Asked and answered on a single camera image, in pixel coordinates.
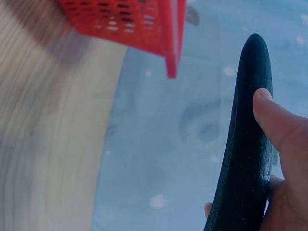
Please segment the dark green cucumber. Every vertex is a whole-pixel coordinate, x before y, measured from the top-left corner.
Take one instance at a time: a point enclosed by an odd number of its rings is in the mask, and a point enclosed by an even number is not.
[[[204,231],[259,231],[270,184],[272,145],[253,114],[259,88],[272,94],[263,38],[249,37],[241,53],[226,150]]]

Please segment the hand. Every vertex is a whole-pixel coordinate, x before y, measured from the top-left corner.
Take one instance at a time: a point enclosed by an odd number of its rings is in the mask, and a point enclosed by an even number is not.
[[[308,118],[283,109],[266,89],[255,92],[253,109],[279,152],[285,178],[271,177],[269,207],[260,231],[308,231]],[[205,205],[206,217],[211,207]]]

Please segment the light blue floor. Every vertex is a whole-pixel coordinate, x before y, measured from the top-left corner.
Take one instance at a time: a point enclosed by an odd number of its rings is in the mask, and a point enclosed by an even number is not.
[[[106,135],[92,231],[203,230],[214,197],[241,49],[252,33],[268,44],[274,98],[308,116],[308,3],[189,0],[180,73],[129,49]],[[273,173],[282,176],[279,166]]]

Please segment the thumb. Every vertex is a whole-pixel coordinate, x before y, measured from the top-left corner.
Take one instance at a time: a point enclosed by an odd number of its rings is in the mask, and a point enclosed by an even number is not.
[[[294,147],[294,141],[301,138],[304,125],[308,128],[306,118],[296,116],[276,104],[269,91],[263,88],[254,94],[253,110],[258,124],[280,155]]]

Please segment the red plastic basket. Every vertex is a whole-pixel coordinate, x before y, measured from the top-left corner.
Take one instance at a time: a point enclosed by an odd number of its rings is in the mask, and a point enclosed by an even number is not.
[[[58,0],[76,30],[164,56],[177,76],[186,0]]]

